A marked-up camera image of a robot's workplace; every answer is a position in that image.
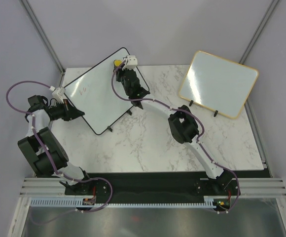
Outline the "yellow black eraser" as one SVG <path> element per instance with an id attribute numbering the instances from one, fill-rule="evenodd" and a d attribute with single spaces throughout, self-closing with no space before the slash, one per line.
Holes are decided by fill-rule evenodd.
<path id="1" fill-rule="evenodd" d="M 116 68 L 122 64 L 122 61 L 121 60 L 114 60 L 113 64 L 114 64 L 114 67 Z"/>

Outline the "black-framed whiteboard with writing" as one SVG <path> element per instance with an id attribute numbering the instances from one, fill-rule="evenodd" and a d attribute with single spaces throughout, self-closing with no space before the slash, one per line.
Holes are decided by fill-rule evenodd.
<path id="1" fill-rule="evenodd" d="M 82 118 L 96 135 L 103 134 L 133 107 L 131 102 L 119 99 L 111 87 L 114 60 L 129 54 L 122 47 L 65 86 L 66 97 L 84 112 Z"/>

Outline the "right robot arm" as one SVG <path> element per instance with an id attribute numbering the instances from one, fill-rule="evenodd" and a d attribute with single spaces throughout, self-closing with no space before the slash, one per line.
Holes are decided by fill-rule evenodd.
<path id="1" fill-rule="evenodd" d="M 200 142 L 200 136 L 204 134 L 204 127 L 202 126 L 199 130 L 198 126 L 202 124 L 197 121 L 188 106 L 183 105 L 175 109 L 155 99 L 149 91 L 141 86 L 134 70 L 114 69 L 111 79 L 112 88 L 114 88 L 115 81 L 122 84 L 128 96 L 123 98 L 118 95 L 119 99 L 129 101 L 133 106 L 153 112 L 168 121 L 172 137 L 192 151 L 211 180 L 211 190 L 215 194 L 221 195 L 228 190 L 232 173 L 217 164 Z"/>

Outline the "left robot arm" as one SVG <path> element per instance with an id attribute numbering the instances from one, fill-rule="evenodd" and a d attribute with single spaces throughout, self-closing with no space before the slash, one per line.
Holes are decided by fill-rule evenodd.
<path id="1" fill-rule="evenodd" d="M 93 190 L 93 182 L 86 178 L 85 171 L 70 163 L 63 146 L 52 133 L 49 125 L 61 119 L 72 121 L 84 115 L 69 100 L 49 105 L 44 96 L 35 95 L 28 99 L 30 108 L 25 111 L 29 129 L 18 147 L 38 177 L 55 176 L 65 180 L 66 185 L 75 185 L 83 195 Z"/>

